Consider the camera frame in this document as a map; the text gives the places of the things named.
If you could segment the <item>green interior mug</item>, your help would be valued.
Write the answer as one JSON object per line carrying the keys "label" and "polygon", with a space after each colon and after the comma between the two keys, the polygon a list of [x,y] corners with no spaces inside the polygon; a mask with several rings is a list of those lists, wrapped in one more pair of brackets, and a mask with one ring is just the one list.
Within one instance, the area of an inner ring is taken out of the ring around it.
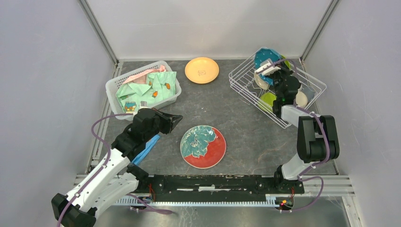
{"label": "green interior mug", "polygon": [[308,98],[305,95],[305,93],[303,93],[302,91],[298,91],[296,98],[295,98],[295,103],[297,106],[299,106],[301,108],[305,108],[308,104]]}

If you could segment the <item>cream floral plate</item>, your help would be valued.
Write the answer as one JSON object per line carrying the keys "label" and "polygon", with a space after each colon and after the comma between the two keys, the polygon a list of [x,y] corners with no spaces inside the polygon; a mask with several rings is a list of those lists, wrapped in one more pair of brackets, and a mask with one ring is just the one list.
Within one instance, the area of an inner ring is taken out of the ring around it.
{"label": "cream floral plate", "polygon": [[269,89],[269,84],[265,82],[263,79],[258,74],[254,74],[254,80],[256,84],[263,90],[268,90]]}

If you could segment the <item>blue dotted plate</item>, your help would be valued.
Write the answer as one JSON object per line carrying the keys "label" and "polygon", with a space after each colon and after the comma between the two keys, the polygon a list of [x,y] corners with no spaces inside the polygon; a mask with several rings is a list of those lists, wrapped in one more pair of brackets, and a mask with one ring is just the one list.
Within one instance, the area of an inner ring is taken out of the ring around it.
{"label": "blue dotted plate", "polygon": [[283,57],[275,50],[263,47],[258,50],[254,56],[254,69],[257,71],[268,59],[270,59],[271,62],[277,62],[282,58]]}

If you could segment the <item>teal rimmed red plate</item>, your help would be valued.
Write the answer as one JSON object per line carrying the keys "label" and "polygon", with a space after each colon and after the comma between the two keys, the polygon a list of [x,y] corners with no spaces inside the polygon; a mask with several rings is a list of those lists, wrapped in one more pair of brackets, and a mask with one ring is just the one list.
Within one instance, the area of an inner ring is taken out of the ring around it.
{"label": "teal rimmed red plate", "polygon": [[224,157],[227,143],[215,127],[198,125],[185,132],[180,141],[182,158],[190,166],[207,169],[217,165]]}

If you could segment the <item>orange plate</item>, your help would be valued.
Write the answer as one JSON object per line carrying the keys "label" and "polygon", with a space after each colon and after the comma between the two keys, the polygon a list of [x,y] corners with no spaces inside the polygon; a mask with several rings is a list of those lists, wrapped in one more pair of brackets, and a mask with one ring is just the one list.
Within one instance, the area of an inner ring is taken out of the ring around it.
{"label": "orange plate", "polygon": [[219,75],[219,66],[211,58],[198,57],[190,60],[184,69],[186,77],[197,84],[207,84]]}

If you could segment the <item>lime green plate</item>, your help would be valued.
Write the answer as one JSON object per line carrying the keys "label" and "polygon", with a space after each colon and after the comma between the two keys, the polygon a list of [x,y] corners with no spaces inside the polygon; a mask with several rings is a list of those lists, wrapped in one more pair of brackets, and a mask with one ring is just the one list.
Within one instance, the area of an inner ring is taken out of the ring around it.
{"label": "lime green plate", "polygon": [[[280,59],[285,59],[286,57],[283,55],[280,55]],[[286,69],[291,69],[290,63],[289,61],[283,61],[282,63],[280,63],[281,66],[286,67]]]}

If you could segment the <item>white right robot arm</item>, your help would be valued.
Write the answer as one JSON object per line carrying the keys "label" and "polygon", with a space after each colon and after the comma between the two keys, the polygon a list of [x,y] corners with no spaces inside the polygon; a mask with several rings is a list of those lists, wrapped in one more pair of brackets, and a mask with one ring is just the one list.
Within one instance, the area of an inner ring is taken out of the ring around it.
{"label": "white right robot arm", "polygon": [[292,187],[292,181],[302,181],[310,169],[337,159],[340,146],[333,116],[319,115],[296,104],[301,83],[292,70],[279,67],[272,79],[276,95],[273,113],[297,127],[296,154],[277,170],[280,176],[273,180],[274,189],[285,193]]}

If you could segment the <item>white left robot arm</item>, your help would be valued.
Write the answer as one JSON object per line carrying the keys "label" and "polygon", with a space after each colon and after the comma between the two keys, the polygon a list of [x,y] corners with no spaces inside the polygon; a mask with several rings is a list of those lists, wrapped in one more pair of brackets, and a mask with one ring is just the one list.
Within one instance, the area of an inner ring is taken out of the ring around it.
{"label": "white left robot arm", "polygon": [[108,146],[98,165],[67,194],[51,201],[59,227],[92,227],[110,206],[130,192],[148,188],[148,174],[131,163],[159,133],[169,134],[183,119],[155,108],[141,108]]}

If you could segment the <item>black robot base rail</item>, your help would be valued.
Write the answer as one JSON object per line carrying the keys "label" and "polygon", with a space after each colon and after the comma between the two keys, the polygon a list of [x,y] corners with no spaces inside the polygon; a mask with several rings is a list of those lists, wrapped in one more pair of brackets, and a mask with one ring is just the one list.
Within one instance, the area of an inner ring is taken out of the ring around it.
{"label": "black robot base rail", "polygon": [[280,171],[263,175],[149,175],[131,165],[127,173],[139,181],[135,193],[155,196],[157,202],[262,202],[266,195],[303,194],[299,180],[286,180]]}

